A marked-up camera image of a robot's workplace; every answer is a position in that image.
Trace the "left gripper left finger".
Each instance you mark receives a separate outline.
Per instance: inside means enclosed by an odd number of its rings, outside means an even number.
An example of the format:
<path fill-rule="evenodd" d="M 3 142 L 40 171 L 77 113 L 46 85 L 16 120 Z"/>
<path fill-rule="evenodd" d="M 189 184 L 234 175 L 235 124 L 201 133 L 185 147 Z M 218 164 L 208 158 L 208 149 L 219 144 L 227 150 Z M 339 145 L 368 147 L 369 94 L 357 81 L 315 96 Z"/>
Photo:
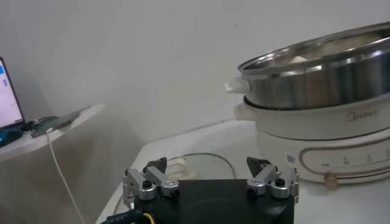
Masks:
<path fill-rule="evenodd" d="M 180 196 L 180 184 L 165 174 L 168 165 L 166 157 L 149 161 L 141 170 L 126 169 L 122 176 L 122 197 L 129 201 L 138 197 L 142 201 L 154 200 L 158 195 L 166 198 Z"/>

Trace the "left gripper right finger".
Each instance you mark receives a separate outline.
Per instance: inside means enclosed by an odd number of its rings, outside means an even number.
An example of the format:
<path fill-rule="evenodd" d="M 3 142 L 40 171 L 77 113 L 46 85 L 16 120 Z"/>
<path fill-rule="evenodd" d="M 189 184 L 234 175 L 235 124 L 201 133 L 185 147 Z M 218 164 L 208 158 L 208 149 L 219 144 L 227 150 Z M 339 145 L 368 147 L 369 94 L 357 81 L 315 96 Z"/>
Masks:
<path fill-rule="evenodd" d="M 247 157 L 252 178 L 247 180 L 247 194 L 258 198 L 270 193 L 274 198 L 299 199 L 299 173 L 296 168 L 279 169 L 266 159 Z"/>

